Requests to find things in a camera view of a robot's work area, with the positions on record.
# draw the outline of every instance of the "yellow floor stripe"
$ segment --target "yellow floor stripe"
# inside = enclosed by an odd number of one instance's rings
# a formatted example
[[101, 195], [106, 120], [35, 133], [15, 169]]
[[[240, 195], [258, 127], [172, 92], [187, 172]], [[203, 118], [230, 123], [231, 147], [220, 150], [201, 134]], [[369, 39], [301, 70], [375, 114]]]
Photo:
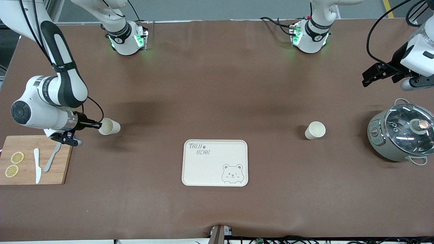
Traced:
[[[386, 12], [389, 11], [389, 10], [390, 10], [390, 3], [389, 3], [389, 0], [383, 0], [383, 4], [384, 4], [384, 7], [386, 8]], [[388, 13], [387, 16], [388, 16], [389, 18], [395, 18], [395, 17], [393, 16], [393, 13], [392, 13], [392, 12]]]

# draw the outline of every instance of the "brown tablecloth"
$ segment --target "brown tablecloth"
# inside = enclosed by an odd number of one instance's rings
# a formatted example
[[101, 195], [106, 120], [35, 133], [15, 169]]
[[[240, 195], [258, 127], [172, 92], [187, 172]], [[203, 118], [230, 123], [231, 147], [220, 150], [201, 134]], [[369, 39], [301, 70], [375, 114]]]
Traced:
[[[391, 163], [369, 145], [369, 120], [396, 98], [434, 110], [434, 90], [401, 91], [390, 79], [368, 88], [362, 72], [373, 20], [338, 20], [317, 54], [291, 47], [260, 21], [160, 23], [149, 49], [112, 51], [99, 26], [63, 26], [89, 94], [117, 135], [77, 133], [64, 185], [2, 186], [0, 240], [309, 237], [434, 234], [434, 158], [423, 167]], [[372, 52], [390, 60], [414, 28], [384, 20]], [[43, 134], [15, 123], [10, 105], [33, 75], [53, 75], [36, 44], [22, 38], [0, 93], [0, 140]], [[88, 117], [100, 113], [90, 101]], [[311, 121], [326, 125], [317, 141]], [[188, 139], [242, 139], [249, 183], [242, 188], [181, 182]]]

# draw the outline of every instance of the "plastic knife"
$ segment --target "plastic knife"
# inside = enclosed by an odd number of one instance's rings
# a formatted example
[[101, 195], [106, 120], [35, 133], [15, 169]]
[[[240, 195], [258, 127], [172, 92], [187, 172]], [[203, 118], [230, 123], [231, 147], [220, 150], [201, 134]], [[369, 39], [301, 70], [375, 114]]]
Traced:
[[39, 167], [39, 148], [35, 148], [33, 150], [33, 154], [35, 155], [35, 167], [36, 167], [36, 184], [41, 180], [42, 169]]
[[47, 164], [45, 165], [44, 172], [48, 172], [50, 170], [51, 164], [53, 163], [54, 156], [60, 150], [60, 146], [62, 146], [62, 143], [58, 142], [56, 144], [56, 147], [54, 148], [53, 154], [51, 155], [50, 159], [48, 160]]

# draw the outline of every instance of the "wooden cutting board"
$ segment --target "wooden cutting board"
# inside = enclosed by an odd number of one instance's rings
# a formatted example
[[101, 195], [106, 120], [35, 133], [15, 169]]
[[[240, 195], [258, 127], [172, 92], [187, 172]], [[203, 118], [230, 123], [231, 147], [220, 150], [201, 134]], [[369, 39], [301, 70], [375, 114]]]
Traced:
[[[57, 142], [44, 135], [13, 135], [6, 137], [0, 157], [0, 185], [36, 185], [35, 156], [33, 150], [39, 148], [39, 166], [42, 168], [41, 180], [38, 185], [56, 185], [65, 182], [72, 147], [62, 145], [45, 173], [44, 167], [51, 157]], [[12, 165], [10, 158], [15, 152], [24, 153], [24, 160], [17, 164], [18, 174], [8, 178], [6, 168]]]

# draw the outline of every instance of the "white paper cup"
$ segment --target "white paper cup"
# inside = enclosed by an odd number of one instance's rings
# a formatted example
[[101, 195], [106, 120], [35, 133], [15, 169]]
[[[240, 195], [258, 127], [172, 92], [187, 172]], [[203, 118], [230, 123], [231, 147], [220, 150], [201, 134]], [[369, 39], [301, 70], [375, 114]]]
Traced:
[[98, 129], [99, 133], [102, 135], [113, 135], [121, 130], [121, 125], [114, 120], [109, 118], [104, 118], [102, 121], [101, 128]]
[[309, 140], [314, 140], [322, 137], [325, 135], [326, 127], [318, 121], [314, 121], [310, 123], [310, 125], [307, 127], [306, 131], [304, 132], [304, 135]]

